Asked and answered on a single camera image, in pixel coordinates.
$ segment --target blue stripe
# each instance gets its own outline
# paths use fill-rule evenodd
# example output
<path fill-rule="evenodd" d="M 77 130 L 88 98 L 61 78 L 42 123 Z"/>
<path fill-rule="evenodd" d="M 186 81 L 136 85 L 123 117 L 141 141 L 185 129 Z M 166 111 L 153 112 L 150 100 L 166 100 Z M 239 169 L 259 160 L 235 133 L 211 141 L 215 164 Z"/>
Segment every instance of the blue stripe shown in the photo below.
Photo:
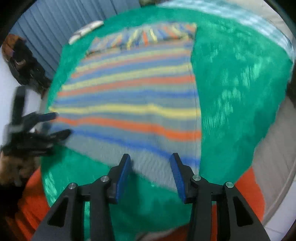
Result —
<path fill-rule="evenodd" d="M 157 29 L 157 31 L 158 31 L 159 34 L 160 34 L 161 36 L 163 36 L 163 37 L 169 36 L 167 32 L 165 32 L 164 30 L 162 30 L 162 29 L 160 29 L 160 28 Z"/>
<path fill-rule="evenodd" d="M 52 129 L 51 129 L 52 132 L 60 131 L 60 130 L 62 130 L 62 129 L 60 129 L 60 128 L 56 127 L 56 126 L 52 127 Z M 110 143 L 116 143 L 116 144 L 126 146 L 126 147 L 131 148 L 131 149 L 132 148 L 133 149 L 140 149 L 140 150 L 145 149 L 145 150 L 151 151 L 154 154 L 157 154 L 157 155 L 159 155 L 161 157 L 166 158 L 168 162 L 169 162 L 170 156 L 172 155 L 172 153 L 168 153 L 166 151 L 160 150 L 160 149 L 158 149 L 156 147 L 153 147 L 153 146 L 150 146 L 150 145 L 148 145 L 146 143 L 127 142 L 127 141 L 123 141 L 123 140 L 118 139 L 118 138 L 103 136 L 103 135 L 100 135 L 100 134 L 97 134 L 97 133 L 92 133 L 92 132 L 86 132 L 86 131 L 78 129 L 78 128 L 75 129 L 73 132 L 74 132 L 73 134 L 82 135 L 82 136 L 86 136 L 86 137 L 91 137 L 91 138 L 94 138 L 94 139 L 103 140 L 103 141 L 110 142 Z M 181 160 L 182 160 L 183 164 L 187 165 L 187 166 L 198 167 L 200 165 L 200 159 L 199 158 L 196 159 L 196 158 L 192 158 L 192 157 L 182 156 Z"/>
<path fill-rule="evenodd" d="M 129 71 L 136 71 L 136 70 L 145 70 L 145 69 L 149 69 L 149 68 L 156 68 L 156 67 L 165 67 L 165 66 L 178 66 L 184 63 L 187 63 L 188 57 L 190 55 L 187 53 L 183 53 L 181 55 L 178 56 L 166 56 L 164 59 L 150 59 L 150 60 L 140 60 L 138 59 L 137 62 L 133 62 L 133 63 L 127 63 L 124 65 L 111 65 L 111 66 L 106 66 L 106 67 L 101 67 L 99 69 L 92 69 L 91 73 L 88 74 L 83 74 L 82 76 L 79 76 L 77 78 L 71 78 L 70 82 L 68 81 L 67 84 L 69 83 L 76 83 L 79 81 L 84 81 L 84 80 L 88 80 L 91 78 L 99 78 L 102 76 L 107 76 L 107 75 L 111 75 L 111 74 L 120 74 L 120 73 L 125 73 L 125 72 L 129 72 Z"/>
<path fill-rule="evenodd" d="M 131 98 L 129 96 L 123 96 L 121 98 L 95 101 L 76 101 L 69 104 L 60 104 L 56 108 L 79 108 L 88 107 L 92 108 L 96 105 L 108 104 L 128 104 L 128 105 L 150 105 L 154 104 L 162 108 L 177 108 L 177 109 L 196 109 L 195 98 L 182 98 L 182 99 L 169 99 L 169 98 L 155 98 L 153 96 L 138 96 L 137 98 Z"/>
<path fill-rule="evenodd" d="M 179 31 L 187 31 L 183 24 L 178 24 Z"/>
<path fill-rule="evenodd" d="M 112 38 L 109 38 L 108 42 L 106 43 L 106 45 L 104 46 L 103 49 L 100 50 L 105 50 L 105 49 L 109 49 L 111 48 L 111 44 L 114 42 L 114 40 L 117 38 L 118 35 L 112 36 Z"/>
<path fill-rule="evenodd" d="M 133 41 L 132 47 L 138 47 L 140 45 L 141 35 L 138 34 L 137 38 Z"/>
<path fill-rule="evenodd" d="M 161 149 L 168 153 L 178 152 L 179 155 L 194 157 L 196 153 L 200 153 L 200 145 L 197 147 L 197 143 L 200 144 L 199 140 L 181 142 L 178 140 L 169 140 L 164 136 L 159 136 L 155 133 L 139 133 L 130 130 L 118 129 L 116 127 L 100 126 L 92 124 L 81 124 L 77 126 L 71 126 L 64 122 L 58 122 L 54 124 L 60 129 L 72 129 L 83 130 L 89 133 L 96 133 L 101 136 L 108 136 L 110 138 L 117 138 L 123 142 L 135 142 L 145 143 L 146 145 L 153 146 L 154 148 Z"/>
<path fill-rule="evenodd" d="M 157 31 L 157 33 L 155 33 L 155 34 L 156 35 L 159 34 L 161 38 L 164 38 L 167 36 L 167 33 L 163 33 L 160 29 L 155 29 L 153 32 L 156 32 L 156 31 Z"/>
<path fill-rule="evenodd" d="M 129 98 L 143 98 L 143 97 L 156 97 L 156 98 L 195 98 L 198 96 L 197 92 L 194 90 L 188 90 L 185 92 L 169 92 L 169 91 L 153 91 L 153 90 L 144 90 L 144 91 L 120 91 L 120 92 L 103 92 L 103 93 L 95 93 L 88 94 L 83 96 L 74 96 L 69 98 L 57 99 L 54 104 L 71 104 L 73 102 L 86 102 L 86 101 L 102 101 L 102 100 L 114 100 L 123 97 Z"/>
<path fill-rule="evenodd" d="M 128 41 L 128 38 L 129 38 L 129 35 L 126 32 L 123 32 L 120 47 L 123 47 L 123 46 L 126 45 L 126 42 Z"/>

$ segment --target orange stripe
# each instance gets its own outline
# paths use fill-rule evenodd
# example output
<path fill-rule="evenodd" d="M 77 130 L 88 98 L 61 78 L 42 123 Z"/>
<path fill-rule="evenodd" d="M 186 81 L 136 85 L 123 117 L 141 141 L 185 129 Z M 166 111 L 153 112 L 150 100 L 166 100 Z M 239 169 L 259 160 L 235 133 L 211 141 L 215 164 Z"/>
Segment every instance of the orange stripe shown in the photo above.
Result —
<path fill-rule="evenodd" d="M 143 32 L 143 41 L 145 45 L 148 45 L 148 37 L 145 31 Z"/>
<path fill-rule="evenodd" d="M 185 28 L 192 32 L 196 31 L 196 28 L 192 27 L 190 24 L 186 24 Z"/>
<path fill-rule="evenodd" d="M 177 131 L 172 129 L 165 129 L 163 126 L 151 123 L 139 123 L 134 121 L 126 120 L 115 120 L 108 118 L 99 117 L 84 117 L 77 120 L 71 120 L 68 118 L 58 117 L 56 119 L 58 122 L 64 122 L 71 126 L 77 126 L 82 124 L 96 125 L 96 126 L 106 126 L 113 127 L 117 129 L 122 129 L 125 131 L 132 131 L 138 133 L 153 133 L 159 136 L 164 136 L 169 140 L 174 141 L 195 141 L 201 139 L 201 131 Z"/>
<path fill-rule="evenodd" d="M 168 33 L 168 35 L 170 35 L 173 39 L 179 39 L 180 37 L 177 36 L 174 32 L 172 32 L 171 30 L 169 30 L 166 26 L 163 27 L 163 29 Z"/>
<path fill-rule="evenodd" d="M 71 96 L 71 95 L 79 95 L 85 93 L 95 93 L 100 91 L 119 89 L 124 87 L 135 87 L 139 85 L 162 85 L 162 84 L 171 84 L 171 85 L 179 85 L 179 84 L 188 84 L 195 83 L 194 75 L 183 75 L 176 77 L 147 77 L 135 80 L 126 80 L 119 81 L 115 83 L 109 84 L 101 84 L 90 87 L 85 87 L 82 89 L 76 89 L 72 91 L 62 91 L 58 93 L 58 96 Z"/>
<path fill-rule="evenodd" d="M 161 60 L 163 58 L 167 58 L 167 57 L 170 57 L 170 56 L 181 56 L 180 53 L 173 53 L 173 54 L 161 54 L 161 55 L 154 55 L 154 56 L 145 56 L 145 57 L 140 57 L 140 58 L 134 58 L 134 59 L 130 59 L 130 60 L 121 60 L 121 61 L 118 61 L 116 63 L 105 63 L 105 64 L 102 64 L 100 65 L 99 67 L 97 68 L 91 68 L 91 69 L 88 69 L 88 70 L 85 70 L 85 71 L 82 71 L 82 72 L 75 72 L 71 75 L 72 78 L 77 78 L 77 77 L 80 77 L 82 76 L 83 74 L 89 74 L 91 72 L 94 72 L 96 70 L 99 70 L 101 68 L 106 68 L 106 67 L 112 67 L 112 66 L 121 66 L 121 65 L 125 65 L 125 64 L 130 64 L 130 63 L 137 63 L 139 61 L 143 61 L 143 60 L 154 60 L 157 58 L 157 60 Z"/>
<path fill-rule="evenodd" d="M 119 37 L 119 39 L 117 40 L 116 43 L 112 44 L 111 48 L 114 48 L 116 45 L 118 45 L 121 42 L 121 40 L 122 40 L 122 34 L 120 36 L 117 36 L 116 38 L 118 38 L 118 37 Z"/>

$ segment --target blue gripper pad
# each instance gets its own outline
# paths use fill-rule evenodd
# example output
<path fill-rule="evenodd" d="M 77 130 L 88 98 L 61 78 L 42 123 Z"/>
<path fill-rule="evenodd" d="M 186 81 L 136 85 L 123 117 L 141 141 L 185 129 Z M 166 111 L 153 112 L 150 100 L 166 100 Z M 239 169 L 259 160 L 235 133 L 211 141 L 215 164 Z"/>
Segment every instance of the blue gripper pad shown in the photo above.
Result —
<path fill-rule="evenodd" d="M 126 158 L 126 162 L 124 166 L 122 167 L 122 171 L 120 173 L 117 185 L 116 185 L 116 196 L 115 199 L 118 202 L 120 199 L 121 195 L 124 192 L 124 187 L 128 178 L 128 175 L 131 172 L 131 157 L 129 154 L 124 154 L 123 158 Z"/>
<path fill-rule="evenodd" d="M 183 202 L 185 202 L 185 200 L 186 200 L 185 184 L 184 184 L 183 177 L 182 177 L 181 171 L 178 167 L 178 164 L 177 164 L 174 154 L 172 154 L 170 157 L 170 167 L 172 169 L 172 173 L 174 176 L 174 180 L 175 180 L 175 184 L 176 184 L 179 198 Z"/>

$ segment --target brown bag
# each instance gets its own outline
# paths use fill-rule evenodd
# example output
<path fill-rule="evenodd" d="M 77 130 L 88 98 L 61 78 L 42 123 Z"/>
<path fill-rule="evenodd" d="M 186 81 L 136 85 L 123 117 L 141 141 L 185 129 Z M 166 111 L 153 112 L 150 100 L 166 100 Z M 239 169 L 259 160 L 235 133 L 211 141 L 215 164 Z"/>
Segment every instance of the brown bag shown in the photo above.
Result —
<path fill-rule="evenodd" d="M 14 53 L 13 48 L 18 39 L 21 39 L 24 41 L 24 39 L 21 38 L 20 36 L 17 36 L 14 34 L 8 34 L 2 44 L 2 55 L 7 62 L 9 62 L 10 58 L 13 56 L 13 53 Z"/>

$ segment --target yellow stripe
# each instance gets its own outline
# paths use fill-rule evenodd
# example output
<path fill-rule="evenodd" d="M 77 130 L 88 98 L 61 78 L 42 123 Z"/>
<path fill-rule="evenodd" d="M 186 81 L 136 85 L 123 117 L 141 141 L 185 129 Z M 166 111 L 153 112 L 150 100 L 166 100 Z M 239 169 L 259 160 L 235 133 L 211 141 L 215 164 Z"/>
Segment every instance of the yellow stripe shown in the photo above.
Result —
<path fill-rule="evenodd" d="M 141 57 L 149 57 L 153 56 L 156 54 L 166 54 L 166 53 L 190 53 L 190 50 L 186 50 L 184 48 L 175 48 L 175 49 L 166 49 L 166 50 L 154 50 L 154 51 L 149 51 L 149 52 L 141 52 L 141 53 L 135 53 L 135 54 L 130 54 L 130 55 L 125 55 L 125 56 L 117 56 L 109 59 L 105 59 L 102 61 L 98 61 L 95 63 L 91 63 L 85 66 L 77 67 L 76 68 L 76 73 L 79 73 L 84 70 L 89 70 L 89 69 L 94 69 L 99 67 L 100 65 L 106 64 L 106 63 L 116 63 L 121 60 L 130 60 L 133 58 L 141 58 Z"/>
<path fill-rule="evenodd" d="M 75 108 L 50 108 L 51 111 L 58 113 L 68 114 L 91 114 L 100 112 L 111 112 L 111 113 L 132 113 L 136 115 L 143 114 L 157 114 L 163 117 L 171 119 L 195 119 L 200 116 L 200 109 L 177 109 L 177 108 L 163 108 L 155 104 L 147 105 L 130 105 L 130 104 L 104 104 L 88 107 L 75 107 Z"/>
<path fill-rule="evenodd" d="M 94 86 L 98 84 L 103 84 L 103 83 L 130 80 L 130 79 L 136 79 L 136 78 L 145 78 L 145 77 L 156 76 L 160 74 L 172 75 L 172 74 L 182 73 L 190 70 L 192 70 L 191 63 L 185 63 L 177 66 L 162 66 L 162 67 L 155 67 L 150 69 L 140 69 L 140 70 L 135 70 L 130 72 L 107 75 L 99 78 L 93 78 L 85 81 L 80 81 L 74 84 L 63 85 L 62 90 L 70 91 L 70 90 L 80 89 L 80 88 Z"/>
<path fill-rule="evenodd" d="M 131 47 L 131 43 L 132 43 L 132 41 L 136 38 L 136 36 L 137 36 L 137 34 L 138 34 L 138 29 L 137 30 L 135 30 L 135 32 L 133 33 L 133 35 L 129 38 L 129 40 L 128 40 L 128 42 L 127 42 L 127 44 L 126 44 L 126 48 L 129 50 L 130 49 L 130 47 Z"/>
<path fill-rule="evenodd" d="M 188 35 L 187 33 L 185 32 L 180 32 L 178 29 L 176 29 L 174 26 L 171 26 L 171 30 L 177 34 L 178 36 L 183 36 L 183 35 Z"/>
<path fill-rule="evenodd" d="M 151 34 L 151 37 L 153 38 L 153 41 L 154 41 L 154 42 L 157 42 L 157 37 L 154 35 L 153 30 L 150 29 L 149 32 L 150 32 L 150 34 Z"/>
<path fill-rule="evenodd" d="M 115 38 L 115 40 L 113 40 L 113 42 L 111 43 L 111 47 L 114 47 L 114 46 L 117 44 L 118 40 L 121 39 L 121 38 L 122 38 L 122 34 L 119 34 L 119 35 Z"/>

